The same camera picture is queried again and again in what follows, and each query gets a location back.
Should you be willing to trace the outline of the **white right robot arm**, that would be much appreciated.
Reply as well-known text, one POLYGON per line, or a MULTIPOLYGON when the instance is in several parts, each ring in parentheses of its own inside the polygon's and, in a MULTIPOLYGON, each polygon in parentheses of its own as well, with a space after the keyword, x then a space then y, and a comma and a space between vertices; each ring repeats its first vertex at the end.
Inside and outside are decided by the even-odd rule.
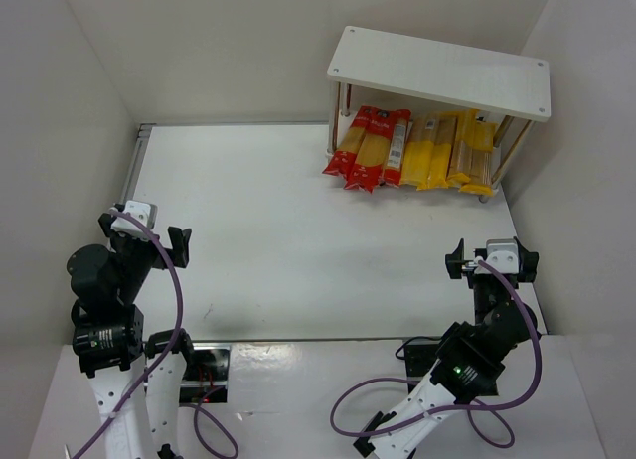
POLYGON ((538 320, 517 293, 535 280, 539 256, 515 238, 490 239, 471 260, 464 246, 446 254, 447 273, 465 279, 473 292, 474 323, 454 323, 442 335, 430 370, 406 399, 379 412, 354 442, 368 458, 411 458, 417 446, 452 414, 482 411, 480 397, 490 393, 506 356, 529 341, 540 348, 538 320))

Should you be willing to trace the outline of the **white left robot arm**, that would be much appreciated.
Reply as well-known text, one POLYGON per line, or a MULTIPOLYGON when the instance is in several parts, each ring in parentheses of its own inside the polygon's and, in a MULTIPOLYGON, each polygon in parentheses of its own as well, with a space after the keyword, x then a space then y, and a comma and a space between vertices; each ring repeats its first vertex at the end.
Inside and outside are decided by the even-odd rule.
POLYGON ((182 327, 184 300, 177 271, 189 263, 190 229, 170 227, 170 245, 154 233, 156 208, 127 201, 102 214, 105 244, 89 244, 67 262, 76 296, 72 347, 97 403, 100 427, 83 445, 81 458, 98 440, 108 458, 177 458, 180 387, 193 355, 182 327), (170 274, 176 294, 172 329, 145 337, 135 303, 153 269, 170 274))

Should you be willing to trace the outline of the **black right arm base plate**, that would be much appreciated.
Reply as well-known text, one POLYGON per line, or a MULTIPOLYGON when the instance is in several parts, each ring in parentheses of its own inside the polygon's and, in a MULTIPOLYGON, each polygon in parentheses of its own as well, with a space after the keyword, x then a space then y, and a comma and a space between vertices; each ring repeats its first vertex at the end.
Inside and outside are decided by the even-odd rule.
POLYGON ((395 357, 405 364, 408 392, 414 390, 436 362, 439 341, 436 337, 416 336, 407 339, 395 351, 395 357))

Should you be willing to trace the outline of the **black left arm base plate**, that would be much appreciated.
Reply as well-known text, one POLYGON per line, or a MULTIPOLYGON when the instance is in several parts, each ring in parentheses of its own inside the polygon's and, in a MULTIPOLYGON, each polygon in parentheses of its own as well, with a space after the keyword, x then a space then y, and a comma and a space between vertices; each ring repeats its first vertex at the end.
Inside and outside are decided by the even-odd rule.
POLYGON ((226 403, 230 373, 231 345, 195 342, 194 353, 180 386, 180 404, 226 403))

